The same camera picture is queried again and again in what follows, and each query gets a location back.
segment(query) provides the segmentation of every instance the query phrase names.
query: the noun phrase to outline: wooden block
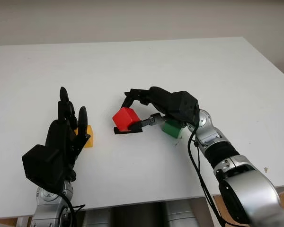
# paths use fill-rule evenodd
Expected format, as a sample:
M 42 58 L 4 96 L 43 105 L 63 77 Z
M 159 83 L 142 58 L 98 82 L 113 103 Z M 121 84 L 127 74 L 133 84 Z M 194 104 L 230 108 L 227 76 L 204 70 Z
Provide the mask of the wooden block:
M 74 130 L 75 134 L 78 134 L 78 128 Z M 92 148 L 94 142 L 94 133 L 90 125 L 87 126 L 87 134 L 90 135 L 89 140 L 86 142 L 84 148 Z

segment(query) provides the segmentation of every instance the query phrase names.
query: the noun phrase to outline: robotic hand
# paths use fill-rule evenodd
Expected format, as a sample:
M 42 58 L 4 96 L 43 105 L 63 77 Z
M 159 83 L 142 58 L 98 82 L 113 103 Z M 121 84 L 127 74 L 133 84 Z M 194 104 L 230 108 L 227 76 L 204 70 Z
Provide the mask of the robotic hand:
M 165 116 L 153 114 L 149 119 L 128 125 L 127 131 L 121 132 L 115 128 L 116 134 L 141 132 L 146 125 L 155 125 L 169 119 L 178 121 L 182 127 L 188 126 L 192 132 L 188 142 L 190 158 L 205 195 L 222 226 L 227 222 L 216 210 L 191 155 L 190 144 L 194 135 L 195 145 L 213 167 L 231 217 L 252 227 L 284 227 L 284 209 L 280 205 L 275 187 L 213 126 L 211 116 L 205 110 L 199 110 L 198 101 L 193 96 L 186 91 L 170 93 L 159 87 L 151 87 L 149 90 L 131 89 L 125 95 L 122 107 L 130 107 L 134 100 L 138 100 L 143 105 L 153 104 Z
M 58 119 L 49 127 L 45 146 L 35 145 L 22 157 L 26 177 L 39 186 L 31 227 L 76 226 L 71 182 L 76 180 L 75 161 L 90 138 L 87 125 L 86 108 L 81 107 L 78 122 L 67 91 L 61 87 Z

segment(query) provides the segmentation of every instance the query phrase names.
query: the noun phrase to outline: white table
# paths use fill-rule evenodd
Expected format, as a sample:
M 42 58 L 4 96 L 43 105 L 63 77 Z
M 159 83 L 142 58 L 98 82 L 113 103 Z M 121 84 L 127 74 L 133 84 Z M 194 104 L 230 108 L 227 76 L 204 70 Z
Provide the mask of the white table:
M 94 147 L 74 168 L 74 205 L 203 196 L 187 129 L 179 140 L 160 126 L 114 135 L 111 118 L 130 88 L 188 91 L 241 154 L 275 186 L 284 185 L 284 74 L 243 38 L 0 46 L 0 218 L 36 209 L 37 186 L 26 179 L 21 156 L 45 143 L 60 86 L 77 114 L 86 106 L 94 131 Z M 138 102 L 133 108 L 141 119 L 156 113 Z M 203 157 L 201 173 L 219 194 Z

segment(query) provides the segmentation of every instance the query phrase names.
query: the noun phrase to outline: cube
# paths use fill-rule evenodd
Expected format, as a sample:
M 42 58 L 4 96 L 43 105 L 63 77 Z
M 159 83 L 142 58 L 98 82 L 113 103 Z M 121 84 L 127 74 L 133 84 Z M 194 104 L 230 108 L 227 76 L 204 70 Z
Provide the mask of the cube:
M 114 116 L 113 121 L 119 131 L 128 131 L 128 126 L 140 121 L 140 118 L 132 108 L 122 107 Z

